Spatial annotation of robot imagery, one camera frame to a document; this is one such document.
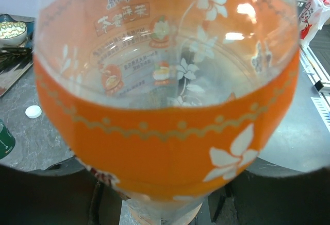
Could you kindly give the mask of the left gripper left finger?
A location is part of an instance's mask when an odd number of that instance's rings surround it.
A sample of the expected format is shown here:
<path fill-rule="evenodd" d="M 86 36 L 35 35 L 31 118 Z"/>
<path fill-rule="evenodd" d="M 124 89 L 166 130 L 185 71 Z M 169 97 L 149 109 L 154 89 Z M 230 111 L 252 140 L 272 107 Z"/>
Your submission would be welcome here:
<path fill-rule="evenodd" d="M 74 157 L 29 172 L 1 165 L 1 224 L 119 224 L 121 206 Z"/>

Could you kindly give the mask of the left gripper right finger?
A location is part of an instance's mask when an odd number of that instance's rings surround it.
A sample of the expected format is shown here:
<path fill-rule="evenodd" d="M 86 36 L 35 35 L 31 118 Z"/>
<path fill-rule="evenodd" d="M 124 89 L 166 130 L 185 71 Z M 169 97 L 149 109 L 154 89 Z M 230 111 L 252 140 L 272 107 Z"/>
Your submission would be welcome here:
<path fill-rule="evenodd" d="M 329 167 L 299 172 L 257 159 L 211 193 L 196 224 L 329 224 Z"/>

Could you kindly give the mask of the orange drink bottle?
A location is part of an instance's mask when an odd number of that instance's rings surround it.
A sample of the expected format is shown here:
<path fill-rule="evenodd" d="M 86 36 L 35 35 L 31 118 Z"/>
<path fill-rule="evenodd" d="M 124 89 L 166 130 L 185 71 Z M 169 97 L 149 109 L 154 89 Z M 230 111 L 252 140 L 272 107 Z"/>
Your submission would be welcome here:
<path fill-rule="evenodd" d="M 293 100 L 296 0 L 40 0 L 41 106 L 142 224 L 187 224 Z"/>

